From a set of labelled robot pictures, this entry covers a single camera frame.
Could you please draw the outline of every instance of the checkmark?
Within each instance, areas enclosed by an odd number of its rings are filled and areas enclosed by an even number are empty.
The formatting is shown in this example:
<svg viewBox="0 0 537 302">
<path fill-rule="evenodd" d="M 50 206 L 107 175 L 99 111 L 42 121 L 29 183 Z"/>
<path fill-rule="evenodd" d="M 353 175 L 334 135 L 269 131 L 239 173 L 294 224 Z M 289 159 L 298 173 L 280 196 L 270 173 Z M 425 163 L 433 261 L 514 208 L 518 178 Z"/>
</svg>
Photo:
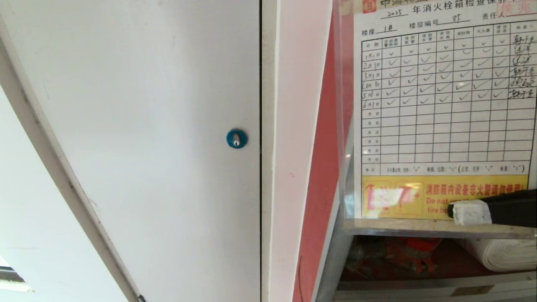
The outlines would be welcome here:
<svg viewBox="0 0 537 302">
<path fill-rule="evenodd" d="M 486 83 L 488 83 L 490 80 L 486 80 L 486 81 L 483 81 L 483 83 L 479 84 L 478 86 L 474 85 L 474 89 L 477 89 L 483 85 L 485 85 Z"/>
<path fill-rule="evenodd" d="M 433 84 L 431 84 L 431 85 L 427 86 L 427 88 L 425 88 L 425 89 L 421 89 L 421 88 L 420 88 L 420 89 L 419 89 L 419 92 L 423 92 L 423 91 L 425 91 L 425 90 L 429 89 L 429 88 L 430 88 L 431 86 L 433 86 Z"/>
<path fill-rule="evenodd" d="M 442 80 L 445 80 L 447 79 L 447 77 L 449 77 L 449 75 L 451 74 L 451 71 L 444 77 L 444 76 L 440 76 L 442 78 Z"/>
<path fill-rule="evenodd" d="M 440 72 L 443 73 L 444 70 L 446 70 L 450 65 L 451 65 L 451 63 L 449 63 L 449 64 L 446 66 L 446 68 L 442 69 Z"/>
<path fill-rule="evenodd" d="M 494 87 L 496 87 L 496 86 L 502 84 L 506 79 L 507 79 L 507 78 L 501 80 L 499 83 L 496 83 L 496 81 L 494 81 Z"/>
<path fill-rule="evenodd" d="M 486 96 L 487 94 L 489 94 L 489 92 L 490 92 L 490 91 L 487 91 L 487 92 L 485 92 L 485 94 L 483 94 L 483 95 L 477 95 L 477 97 L 478 97 L 478 98 L 482 98 L 482 97 Z"/>
<path fill-rule="evenodd" d="M 468 64 L 470 64 L 470 63 L 471 63 L 471 60 L 468 61 L 468 63 L 466 63 L 466 64 L 464 64 L 464 65 L 461 65 L 461 67 L 466 67 L 466 66 L 468 66 Z"/>
<path fill-rule="evenodd" d="M 487 63 L 487 62 L 488 62 L 489 60 L 490 60 L 490 58 L 488 58 L 488 59 L 484 60 L 483 62 L 481 62 L 480 64 L 478 64 L 478 66 L 481 66 L 481 65 L 483 65 L 483 64 L 485 64 L 485 63 Z"/>
<path fill-rule="evenodd" d="M 496 76 L 500 76 L 506 69 L 507 69 L 507 67 L 505 67 L 504 70 L 502 70 L 501 73 L 497 73 L 497 72 L 495 72 L 495 71 L 494 71 L 494 73 L 496 74 Z"/>
<path fill-rule="evenodd" d="M 412 91 L 413 89 L 414 89 L 414 87 L 410 88 L 410 90 L 407 91 L 407 92 L 404 92 L 404 91 L 403 91 L 403 94 L 406 95 L 407 93 L 409 93 L 409 92 Z"/>
<path fill-rule="evenodd" d="M 496 66 L 502 64 L 505 60 L 507 60 L 507 58 L 505 57 L 501 62 L 498 62 L 498 64 L 496 64 Z"/>
<path fill-rule="evenodd" d="M 438 92 L 440 92 L 440 91 L 446 89 L 450 85 L 451 85 L 451 83 L 447 83 L 447 85 L 445 85 L 442 89 L 437 88 L 437 90 L 438 90 Z"/>
<path fill-rule="evenodd" d="M 456 90 L 459 90 L 459 89 L 461 89 L 461 88 L 463 88 L 463 87 L 466 87 L 466 86 L 468 86 L 468 83 L 466 83 L 466 84 L 463 83 L 462 85 L 457 85 L 457 86 L 455 87 L 455 89 L 456 89 Z"/>
<path fill-rule="evenodd" d="M 399 69 L 396 73 L 390 74 L 390 76 L 396 76 L 401 70 Z"/>
</svg>

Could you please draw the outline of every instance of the inspection table grid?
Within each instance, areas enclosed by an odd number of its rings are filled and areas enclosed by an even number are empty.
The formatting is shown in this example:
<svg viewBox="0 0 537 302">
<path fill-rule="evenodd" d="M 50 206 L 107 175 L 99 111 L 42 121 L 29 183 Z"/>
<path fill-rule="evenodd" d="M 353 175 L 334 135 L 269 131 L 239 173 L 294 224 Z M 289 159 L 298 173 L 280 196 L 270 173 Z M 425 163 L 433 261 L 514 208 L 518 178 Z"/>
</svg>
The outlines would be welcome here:
<svg viewBox="0 0 537 302">
<path fill-rule="evenodd" d="M 361 57 L 364 175 L 394 163 L 531 160 L 535 20 L 363 41 Z"/>
</svg>

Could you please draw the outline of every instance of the white cabinet door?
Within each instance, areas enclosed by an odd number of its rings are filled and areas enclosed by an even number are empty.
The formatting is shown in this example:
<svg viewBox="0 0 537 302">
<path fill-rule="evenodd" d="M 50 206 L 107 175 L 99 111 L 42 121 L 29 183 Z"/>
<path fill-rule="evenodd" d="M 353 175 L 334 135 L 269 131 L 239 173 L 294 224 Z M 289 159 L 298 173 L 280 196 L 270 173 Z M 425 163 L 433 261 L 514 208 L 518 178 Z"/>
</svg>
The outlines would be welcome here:
<svg viewBox="0 0 537 302">
<path fill-rule="evenodd" d="M 0 15 L 146 301 L 258 301 L 259 2 L 8 0 Z"/>
</svg>

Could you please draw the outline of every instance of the inspection record sheet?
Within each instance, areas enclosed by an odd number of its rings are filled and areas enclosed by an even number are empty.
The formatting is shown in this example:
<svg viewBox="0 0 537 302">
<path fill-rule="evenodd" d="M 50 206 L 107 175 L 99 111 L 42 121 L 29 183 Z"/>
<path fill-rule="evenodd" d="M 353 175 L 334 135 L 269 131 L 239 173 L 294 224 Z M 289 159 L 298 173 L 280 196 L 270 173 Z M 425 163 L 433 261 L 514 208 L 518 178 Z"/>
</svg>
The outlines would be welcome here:
<svg viewBox="0 0 537 302">
<path fill-rule="evenodd" d="M 448 219 L 453 201 L 534 188 L 537 1 L 361 6 L 355 217 Z"/>
</svg>

